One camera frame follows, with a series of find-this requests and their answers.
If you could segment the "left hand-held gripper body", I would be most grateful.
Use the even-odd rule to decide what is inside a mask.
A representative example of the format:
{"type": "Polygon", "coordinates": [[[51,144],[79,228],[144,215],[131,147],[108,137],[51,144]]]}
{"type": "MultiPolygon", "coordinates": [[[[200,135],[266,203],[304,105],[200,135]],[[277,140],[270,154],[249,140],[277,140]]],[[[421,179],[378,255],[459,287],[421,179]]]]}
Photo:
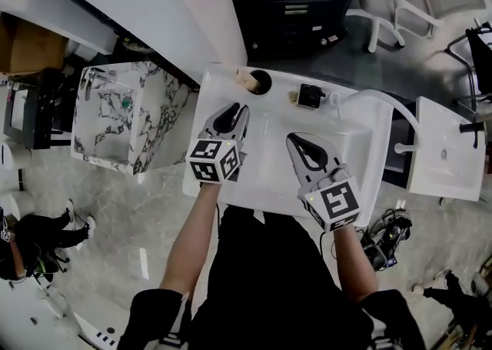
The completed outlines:
{"type": "Polygon", "coordinates": [[[210,127],[203,128],[191,140],[185,157],[194,179],[200,183],[236,182],[247,155],[242,151],[247,131],[245,126],[231,134],[219,135],[210,127]]]}

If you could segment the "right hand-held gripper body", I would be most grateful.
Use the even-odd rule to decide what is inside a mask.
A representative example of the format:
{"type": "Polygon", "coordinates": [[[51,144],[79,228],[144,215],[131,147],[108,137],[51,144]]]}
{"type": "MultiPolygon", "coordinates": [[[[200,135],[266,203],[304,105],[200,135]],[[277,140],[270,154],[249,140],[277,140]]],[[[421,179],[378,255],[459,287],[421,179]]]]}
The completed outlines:
{"type": "Polygon", "coordinates": [[[340,164],[298,189],[304,209],[325,232],[334,232],[355,222],[361,213],[361,193],[348,166],[340,164]]]}

